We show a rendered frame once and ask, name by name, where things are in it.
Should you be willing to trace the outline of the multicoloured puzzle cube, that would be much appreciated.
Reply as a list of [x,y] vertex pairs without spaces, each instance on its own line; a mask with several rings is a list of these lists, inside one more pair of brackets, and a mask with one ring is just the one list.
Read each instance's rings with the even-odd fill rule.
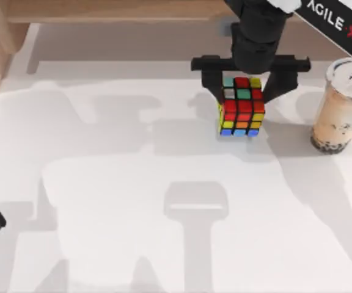
[[224,76],[218,111],[220,136],[257,136],[265,116],[261,80]]

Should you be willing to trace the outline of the bubble tea cup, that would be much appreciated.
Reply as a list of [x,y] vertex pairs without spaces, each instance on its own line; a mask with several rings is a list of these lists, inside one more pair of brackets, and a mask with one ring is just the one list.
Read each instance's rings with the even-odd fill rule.
[[352,140],[352,57],[334,61],[326,71],[326,87],[310,141],[324,154],[341,153]]

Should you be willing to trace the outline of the wooden cupboard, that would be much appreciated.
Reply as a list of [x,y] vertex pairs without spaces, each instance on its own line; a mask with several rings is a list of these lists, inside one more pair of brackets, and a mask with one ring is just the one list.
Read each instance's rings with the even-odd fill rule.
[[0,0],[0,85],[32,23],[210,20],[229,16],[224,0]]

